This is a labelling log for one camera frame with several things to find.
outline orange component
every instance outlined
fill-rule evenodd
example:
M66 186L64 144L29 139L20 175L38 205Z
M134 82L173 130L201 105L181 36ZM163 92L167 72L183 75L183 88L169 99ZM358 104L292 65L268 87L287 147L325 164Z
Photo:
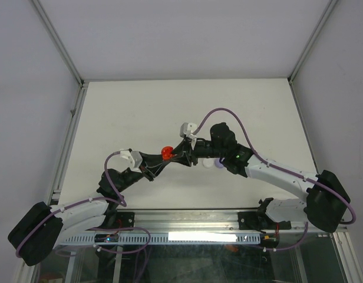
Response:
M239 249L233 245L225 245L225 248L230 252L237 252Z
M171 152L174 150L172 146L165 146L162 148L161 154L163 160L169 160L170 158L174 157L175 154L172 154Z

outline robotic arm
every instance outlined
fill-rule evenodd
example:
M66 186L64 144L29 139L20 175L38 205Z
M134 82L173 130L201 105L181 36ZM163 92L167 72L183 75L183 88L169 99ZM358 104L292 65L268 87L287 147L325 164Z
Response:
M180 129L183 140L175 148L165 147L161 154L131 149L111 154L108 159L119 155L128 161L129 167L123 172L107 169L107 159L100 187L88 199L69 205L34 205L8 236L17 256L29 266L35 265L60 242L81 231L117 228L116 208L126 206L122 191L142 178L153 181L171 162L192 167L199 158L219 158L230 173L271 183L297 197L260 201L257 215L267 222L309 221L325 232L334 232L340 223L345 223L341 219L350 207L350 198L333 173L325 170L316 175L268 159L257 153L249 140L250 148L239 144L226 123L210 129L211 140L197 138L198 131L195 124L184 123Z

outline glass panel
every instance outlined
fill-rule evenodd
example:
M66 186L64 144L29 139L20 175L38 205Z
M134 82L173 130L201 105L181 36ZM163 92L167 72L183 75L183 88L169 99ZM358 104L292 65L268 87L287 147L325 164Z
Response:
M300 233L282 233L281 245L300 237ZM112 251L139 247L105 246ZM93 247L64 247L69 249L75 251L74 257L53 252L42 262L41 283L345 282L329 235L309 234L299 248L285 252L263 252L252 245L206 244L152 245L139 254L122 256Z

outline white arm segment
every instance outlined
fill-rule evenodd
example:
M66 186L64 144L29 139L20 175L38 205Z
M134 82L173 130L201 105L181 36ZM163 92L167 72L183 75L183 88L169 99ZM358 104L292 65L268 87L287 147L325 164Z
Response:
M293 169L289 166L285 166L271 159L264 158L270 163L288 169L295 173L303 175L305 178L312 180L318 180L316 174L303 172L300 170ZM306 207L306 198L308 193L306 190L312 187L313 184L305 182L304 180L292 176L288 173L282 172L267 164L262 163L255 155L253 155L246 167L246 174L250 178L258 179L275 185L281 189L288 191L295 195L297 199L274 199L268 204L266 208L267 216L275 221L307 221L306 213L303 209Z
M62 209L67 205L68 204L51 206L51 212ZM107 208L108 202L105 200L93 200L56 214L55 217L62 219L63 226L54 247L65 239L86 231L87 229L100 226L105 219L105 215L103 214L106 212Z
M295 173L301 174L305 177L308 177L312 180L318 180L316 174L303 172L300 170L293 169L289 166L280 164L271 159L264 158L270 163L280 166L282 168L288 169ZM295 195L297 198L301 199L303 202L306 202L307 192L306 190L309 187L312 187L313 184L309 182L305 182L300 178L282 172L272 167L268 167L267 164L262 163L255 155L253 155L248 160L248 166L246 167L246 173L249 178L254 178L257 180L262 180L264 182L275 185L287 192Z

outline black cover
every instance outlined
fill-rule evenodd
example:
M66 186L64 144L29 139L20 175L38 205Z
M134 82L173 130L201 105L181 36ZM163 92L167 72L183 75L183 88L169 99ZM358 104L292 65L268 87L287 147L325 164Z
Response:
M340 181L332 172L324 170L322 174L318 175L318 182L334 190L348 203L351 202ZM325 232L335 232L347 207L333 194L317 185L308 189L308 193L307 206L304 211L309 221Z
M8 236L14 248L50 213L50 207L44 202L34 205ZM38 264L51 253L62 226L62 219L52 216L29 238L19 252L28 266Z

